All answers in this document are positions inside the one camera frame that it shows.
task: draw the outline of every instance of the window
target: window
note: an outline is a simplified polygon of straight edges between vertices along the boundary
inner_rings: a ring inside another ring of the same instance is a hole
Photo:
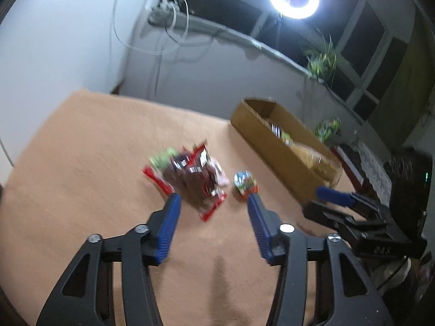
[[[366,94],[363,94],[359,102],[354,107],[354,111],[365,121],[368,119],[373,110],[375,110],[377,105],[378,104],[376,104]]]
[[[250,36],[304,68],[304,51],[323,50],[322,35],[326,42],[331,36],[337,55],[331,89],[362,121],[379,103],[406,50],[368,0],[320,0],[316,13],[302,20],[280,17],[269,0],[187,1],[192,15]]]
[[[285,20],[281,22],[278,38],[278,22],[274,18],[269,17],[262,31],[257,36],[257,40],[279,51],[302,67],[306,67],[308,64],[304,51],[310,48],[310,43],[300,34],[296,33],[292,29],[291,23]]]
[[[377,99],[381,99],[394,76],[396,75],[408,45],[400,39],[393,38],[387,54],[382,61],[375,77],[371,81],[367,90]]]
[[[325,38],[331,35],[338,44],[359,0],[320,0],[319,7],[306,23],[319,29]]]
[[[355,89],[354,84],[350,79],[339,68],[335,70],[334,79],[332,80],[331,89],[336,95],[338,95],[344,101],[349,98],[353,90]]]
[[[186,0],[191,14],[250,34],[261,12],[240,0]]]
[[[341,53],[351,63],[358,75],[362,76],[364,73],[383,34],[384,27],[373,9],[366,3],[355,29]]]

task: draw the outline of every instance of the table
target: table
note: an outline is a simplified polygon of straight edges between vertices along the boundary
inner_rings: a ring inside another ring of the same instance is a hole
[[[141,172],[150,155],[203,139],[227,175],[249,170],[265,205],[305,232],[300,205],[225,120],[135,99],[79,91],[46,121],[21,155],[0,207],[0,286],[34,326],[58,278],[85,239],[122,235],[160,209]],[[338,189],[353,191],[343,174]],[[184,203],[168,259],[151,268],[165,325],[264,326],[278,267],[260,257],[246,203],[231,191],[208,223]],[[117,325],[120,269],[114,282]],[[306,313],[313,312],[314,266]]]

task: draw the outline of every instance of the open cardboard box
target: open cardboard box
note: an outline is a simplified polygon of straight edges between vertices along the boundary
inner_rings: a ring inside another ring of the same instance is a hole
[[[325,185],[325,180],[310,170],[281,139],[270,129],[272,122],[288,133],[294,142],[309,146],[337,164],[337,180],[342,168],[329,149],[296,117],[270,99],[245,98],[231,116],[231,124],[256,152],[276,172],[294,197],[305,204],[315,199],[315,190]]]

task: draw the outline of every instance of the small candy package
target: small candy package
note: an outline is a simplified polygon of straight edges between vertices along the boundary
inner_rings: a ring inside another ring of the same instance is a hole
[[[287,146],[290,146],[293,143],[293,140],[291,139],[290,135],[282,131],[281,127],[276,126],[273,123],[270,123],[269,126],[271,127],[271,130],[275,134],[275,136],[281,139],[282,142],[284,142]]]
[[[222,187],[229,180],[217,160],[209,156],[205,142],[194,146],[193,151],[183,148],[174,153],[169,149],[150,161],[154,168],[146,167],[144,174],[165,193],[175,189],[198,209],[205,222],[227,197]]]
[[[234,186],[245,200],[247,200],[249,194],[258,192],[257,181],[250,172],[238,172],[234,175]]]

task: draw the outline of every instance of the green plant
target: green plant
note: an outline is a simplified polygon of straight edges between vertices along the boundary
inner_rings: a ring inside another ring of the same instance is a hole
[[[318,31],[323,38],[325,45],[324,51],[316,49],[308,49],[304,52],[308,59],[308,69],[311,72],[309,77],[324,79],[326,82],[334,80],[335,69],[337,68],[337,56],[334,52],[334,43],[331,36],[329,36],[329,44],[326,44],[325,37]]]

